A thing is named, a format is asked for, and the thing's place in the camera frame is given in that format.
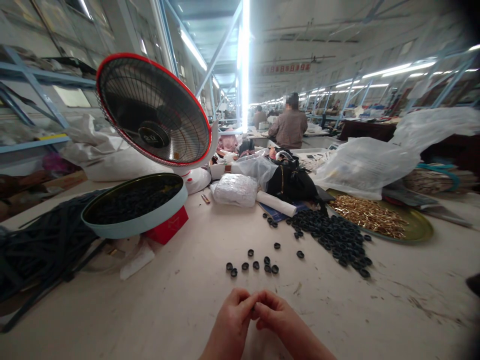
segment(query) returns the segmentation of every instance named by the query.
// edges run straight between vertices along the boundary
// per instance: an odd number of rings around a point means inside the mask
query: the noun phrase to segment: round tray
[[[348,195],[344,192],[333,190],[333,189],[328,189],[326,192],[335,198],[340,195]],[[396,239],[387,235],[382,235],[375,231],[368,230],[360,226],[360,229],[362,231],[375,235],[377,238],[381,238],[381,239],[385,239],[388,241],[401,243],[401,244],[421,243],[429,240],[433,236],[434,228],[432,227],[432,224],[417,210],[412,209],[411,207],[408,207],[408,206],[394,205],[386,201],[377,201],[377,203],[383,208],[386,208],[388,210],[398,213],[398,215],[403,220],[408,222],[407,225],[403,226],[403,228],[405,229],[404,231],[405,238]],[[338,216],[343,218],[342,214],[339,214],[338,212],[336,212],[332,207],[330,208],[334,213],[336,213]]]
[[[137,187],[151,186],[152,183],[156,182],[160,184],[162,178],[165,177],[175,177],[176,180],[178,180],[178,183],[181,184],[181,189],[174,197],[172,197],[162,206],[142,216],[123,222],[112,224],[95,224],[89,222],[89,220],[92,221],[92,217],[95,216],[96,208],[101,206],[104,202],[110,201],[112,197],[116,197],[119,194],[128,193]],[[115,186],[97,198],[93,199],[82,211],[81,219],[99,237],[107,239],[129,238],[151,230],[170,219],[182,208],[187,201],[188,195],[189,194],[187,192],[187,187],[184,184],[184,180],[179,175],[173,173],[146,175]]]

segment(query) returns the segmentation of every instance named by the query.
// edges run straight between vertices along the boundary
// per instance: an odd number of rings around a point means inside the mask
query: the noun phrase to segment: wooden table
[[[3,225],[13,229],[72,194],[106,186],[81,184]],[[200,195],[188,197],[188,222],[155,246],[153,262],[126,281],[117,272],[80,273],[61,284],[0,336],[2,359],[197,359],[233,287],[284,297],[339,359],[465,359],[478,305],[465,285],[480,270],[477,231],[429,218],[435,234],[427,243],[374,238],[365,246],[374,264],[366,281],[310,235],[295,240],[285,222],[270,228],[259,206],[206,205]],[[480,219],[476,207],[447,203]],[[269,256],[279,274],[252,266],[242,272],[253,261],[248,249],[260,263]],[[225,271],[227,262],[239,269],[237,278]],[[244,359],[281,354],[289,358],[275,336],[250,324]]]

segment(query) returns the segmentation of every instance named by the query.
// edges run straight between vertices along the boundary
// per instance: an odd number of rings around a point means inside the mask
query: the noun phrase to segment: electric fan
[[[171,167],[189,194],[210,183],[200,166],[217,149],[218,121],[210,127],[194,94],[175,75],[146,57],[118,53],[100,64],[96,88],[105,118],[134,149]]]

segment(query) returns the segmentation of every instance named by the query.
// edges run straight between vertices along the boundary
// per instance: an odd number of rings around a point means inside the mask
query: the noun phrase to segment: black rubber ring
[[[358,272],[360,273],[360,276],[361,276],[362,278],[364,278],[364,279],[370,277],[370,273],[369,273],[367,270],[363,269],[363,268],[360,269],[360,270],[358,270]]]

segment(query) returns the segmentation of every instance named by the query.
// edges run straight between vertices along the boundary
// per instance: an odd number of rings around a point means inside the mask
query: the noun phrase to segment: red box
[[[189,216],[185,210],[185,206],[182,206],[180,210],[176,212],[171,218],[167,221],[162,222],[157,227],[154,227],[151,230],[148,230],[143,233],[150,239],[165,245],[170,241],[171,238],[177,233],[178,230],[187,222]]]

